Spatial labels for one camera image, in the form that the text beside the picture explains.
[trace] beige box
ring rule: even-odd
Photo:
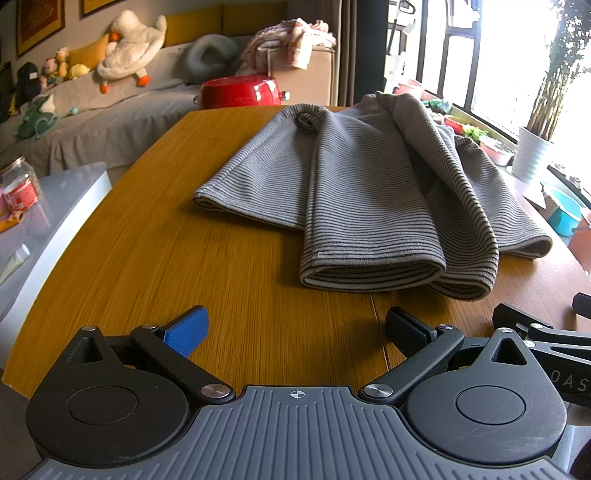
[[[290,99],[283,105],[315,103],[336,105],[333,91],[335,51],[326,47],[313,47],[307,70],[287,64],[287,47],[267,50],[268,75],[277,80],[282,92],[289,92]]]

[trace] plastic jar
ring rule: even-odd
[[[13,212],[24,212],[35,205],[41,196],[41,186],[33,168],[18,157],[0,170],[0,187]]]

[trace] red lid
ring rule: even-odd
[[[241,83],[256,84],[272,80],[275,82],[273,77],[267,75],[241,75],[237,77],[222,77],[220,79],[208,80],[203,83],[204,87],[221,87],[227,85],[239,85]]]

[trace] potted plant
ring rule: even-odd
[[[562,112],[564,96],[573,80],[590,69],[581,67],[583,50],[591,40],[590,5],[585,0],[551,0],[558,14],[556,37],[550,44],[550,66],[527,128],[519,129],[513,175],[534,183],[550,162],[550,140]]]

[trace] white goose plush toy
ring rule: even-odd
[[[106,57],[96,71],[102,78],[100,91],[109,91],[109,80],[118,80],[135,74],[138,86],[145,87],[150,77],[144,67],[164,45],[166,18],[159,15],[154,27],[147,27],[131,10],[123,10],[111,25],[111,42]]]

